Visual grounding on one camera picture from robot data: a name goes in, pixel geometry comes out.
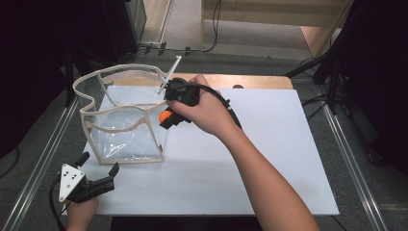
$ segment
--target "white table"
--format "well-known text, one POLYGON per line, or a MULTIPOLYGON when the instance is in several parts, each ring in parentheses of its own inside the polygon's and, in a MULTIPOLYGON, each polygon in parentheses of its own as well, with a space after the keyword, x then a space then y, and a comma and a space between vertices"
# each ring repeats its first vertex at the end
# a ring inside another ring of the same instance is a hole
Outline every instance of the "white table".
MULTIPOLYGON (((313 215, 337 215, 315 142, 295 90, 220 89, 245 133, 299 193, 313 215)), ((90 180, 107 176, 90 154, 90 180)), ((247 216, 254 212, 228 150, 215 137, 183 122, 170 128, 165 161, 121 165, 115 190, 100 195, 98 215, 247 216)))

